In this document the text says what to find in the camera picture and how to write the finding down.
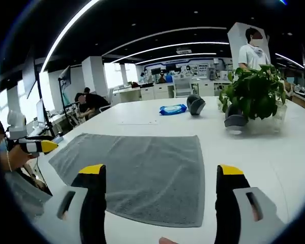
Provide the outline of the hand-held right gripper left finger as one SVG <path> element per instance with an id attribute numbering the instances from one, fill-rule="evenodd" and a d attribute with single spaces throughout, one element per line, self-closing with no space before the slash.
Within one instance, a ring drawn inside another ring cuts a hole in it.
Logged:
<path id="1" fill-rule="evenodd" d="M 106 243 L 105 194 L 106 167 L 85 167 L 44 204 L 34 225 L 49 243 Z"/>

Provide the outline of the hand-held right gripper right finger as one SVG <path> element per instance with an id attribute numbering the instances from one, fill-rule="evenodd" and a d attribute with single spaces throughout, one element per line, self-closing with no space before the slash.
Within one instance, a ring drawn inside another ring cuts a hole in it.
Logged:
<path id="1" fill-rule="evenodd" d="M 217 167 L 216 195 L 215 243 L 271 243 L 285 227 L 275 203 L 236 167 Z"/>

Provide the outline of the person's left hand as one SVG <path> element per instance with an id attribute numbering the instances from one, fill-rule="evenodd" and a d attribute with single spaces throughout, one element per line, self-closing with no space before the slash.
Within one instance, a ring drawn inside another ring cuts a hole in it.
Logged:
<path id="1" fill-rule="evenodd" d="M 9 152 L 9 162 L 12 170 L 22 167 L 29 160 L 33 159 L 32 154 L 25 153 L 20 145 L 14 146 Z"/>

